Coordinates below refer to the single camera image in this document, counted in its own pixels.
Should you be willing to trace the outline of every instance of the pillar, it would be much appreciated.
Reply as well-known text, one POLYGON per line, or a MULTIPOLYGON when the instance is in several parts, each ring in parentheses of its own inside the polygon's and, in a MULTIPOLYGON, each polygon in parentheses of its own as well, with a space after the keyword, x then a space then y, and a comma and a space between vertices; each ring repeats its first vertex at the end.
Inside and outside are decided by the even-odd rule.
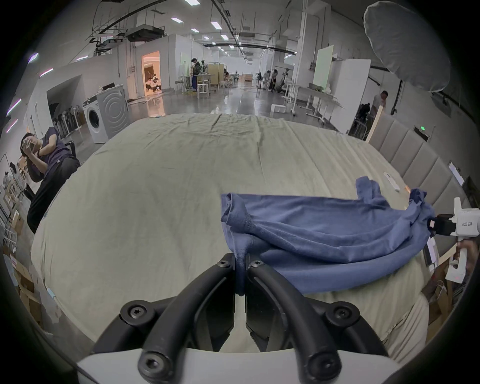
POLYGON ((298 42, 297 64, 293 70, 293 79, 302 87, 313 82, 318 50, 328 46, 332 8, 321 0, 303 0, 303 13, 298 42))

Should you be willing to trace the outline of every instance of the white panel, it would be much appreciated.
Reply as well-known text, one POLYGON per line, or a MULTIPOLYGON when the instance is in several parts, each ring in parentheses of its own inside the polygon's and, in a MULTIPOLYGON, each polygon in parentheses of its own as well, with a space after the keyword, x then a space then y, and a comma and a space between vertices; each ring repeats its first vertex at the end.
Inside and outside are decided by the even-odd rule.
POLYGON ((331 88, 340 107, 335 107, 330 122, 340 132, 352 126, 367 84, 370 60, 345 60, 332 63, 331 88))
POLYGON ((317 55, 317 64, 315 67, 315 75, 313 75, 313 84, 327 88, 328 75, 330 73, 330 66, 332 65, 333 45, 319 49, 317 55))

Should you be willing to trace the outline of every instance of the white stool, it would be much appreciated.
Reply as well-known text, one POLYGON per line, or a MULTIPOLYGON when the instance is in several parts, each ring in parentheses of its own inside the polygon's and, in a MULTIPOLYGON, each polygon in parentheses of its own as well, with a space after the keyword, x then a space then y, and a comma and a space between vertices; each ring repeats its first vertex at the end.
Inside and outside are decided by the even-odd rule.
POLYGON ((278 112, 278 113, 285 113, 287 110, 287 107, 281 104, 272 104, 272 109, 270 110, 270 113, 278 112))
POLYGON ((200 93, 206 93, 208 98, 208 82, 197 83, 197 98, 200 98, 200 93))
POLYGON ((223 93, 225 93, 225 85, 228 84, 228 81, 221 81, 218 83, 218 90, 220 90, 220 87, 223 87, 223 93))
POLYGON ((179 84, 181 84, 181 92, 183 93, 183 80, 177 80, 175 82, 175 94, 178 92, 179 90, 179 84))

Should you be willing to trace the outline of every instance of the beige bedsheet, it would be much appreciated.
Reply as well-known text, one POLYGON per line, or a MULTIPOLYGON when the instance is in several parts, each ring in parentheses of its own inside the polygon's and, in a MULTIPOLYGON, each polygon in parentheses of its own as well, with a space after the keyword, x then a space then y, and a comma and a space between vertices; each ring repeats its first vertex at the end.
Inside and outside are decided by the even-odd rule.
MULTIPOLYGON (((378 181, 393 208, 408 205, 399 174, 352 137, 255 116, 143 119, 66 182, 36 233, 32 261, 64 313, 96 341, 123 304, 175 296, 229 252, 222 193, 356 199, 361 176, 378 181)), ((417 300, 424 276, 418 256, 372 284, 313 296, 357 305, 384 339, 417 300)), ((243 310, 237 300, 236 327, 223 351, 257 351, 243 310)))

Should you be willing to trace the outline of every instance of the upholstered headboard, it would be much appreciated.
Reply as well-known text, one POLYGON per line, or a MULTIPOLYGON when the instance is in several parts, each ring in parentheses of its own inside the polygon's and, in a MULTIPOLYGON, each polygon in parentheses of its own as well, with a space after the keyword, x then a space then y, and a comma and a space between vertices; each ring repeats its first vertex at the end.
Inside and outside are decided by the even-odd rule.
MULTIPOLYGON (((382 111, 379 114, 367 141, 392 164, 405 184, 425 191, 426 201, 437 215, 453 214, 455 197, 460 197, 463 208, 470 208, 453 173, 428 143, 389 114, 382 111)), ((435 241, 442 256, 454 246, 456 239, 437 235, 435 241)))

